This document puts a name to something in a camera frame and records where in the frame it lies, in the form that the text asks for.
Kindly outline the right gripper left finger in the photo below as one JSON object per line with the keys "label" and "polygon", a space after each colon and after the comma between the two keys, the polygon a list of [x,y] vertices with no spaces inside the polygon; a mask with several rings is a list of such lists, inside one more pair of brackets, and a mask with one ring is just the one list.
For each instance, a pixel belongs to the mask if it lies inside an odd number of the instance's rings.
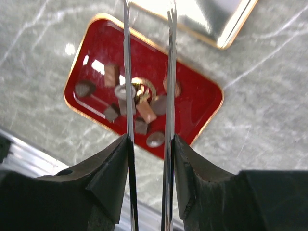
{"label": "right gripper left finger", "polygon": [[120,221],[128,172],[127,136],[57,173],[0,172],[3,231],[112,231]]}

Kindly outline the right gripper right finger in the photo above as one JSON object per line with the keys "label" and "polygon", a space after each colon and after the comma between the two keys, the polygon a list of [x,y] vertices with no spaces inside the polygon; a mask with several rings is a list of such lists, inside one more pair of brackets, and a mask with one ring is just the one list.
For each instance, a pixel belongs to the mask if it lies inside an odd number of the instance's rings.
{"label": "right gripper right finger", "polygon": [[306,171],[243,170],[234,175],[206,160],[178,135],[173,153],[185,230],[307,230]]}

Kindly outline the light brown bar chocolate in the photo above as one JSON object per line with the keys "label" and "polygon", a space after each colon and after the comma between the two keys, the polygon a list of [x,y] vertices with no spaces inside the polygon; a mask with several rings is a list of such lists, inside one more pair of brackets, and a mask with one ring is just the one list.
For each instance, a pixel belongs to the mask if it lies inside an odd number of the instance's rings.
{"label": "light brown bar chocolate", "polygon": [[138,103],[136,109],[147,124],[157,119],[156,114],[153,112],[147,101]]}

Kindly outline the caramel oval chocolate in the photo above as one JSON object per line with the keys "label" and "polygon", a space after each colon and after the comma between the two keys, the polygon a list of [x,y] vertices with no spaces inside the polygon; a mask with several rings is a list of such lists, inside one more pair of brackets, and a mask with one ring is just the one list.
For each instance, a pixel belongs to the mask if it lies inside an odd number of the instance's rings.
{"label": "caramel oval chocolate", "polygon": [[[167,93],[167,84],[168,84],[168,79],[166,77],[163,80],[163,87],[164,87],[164,90],[165,90],[166,93]],[[180,94],[181,94],[181,86],[180,86],[180,83],[176,80],[176,83],[175,83],[175,98],[179,97]]]}

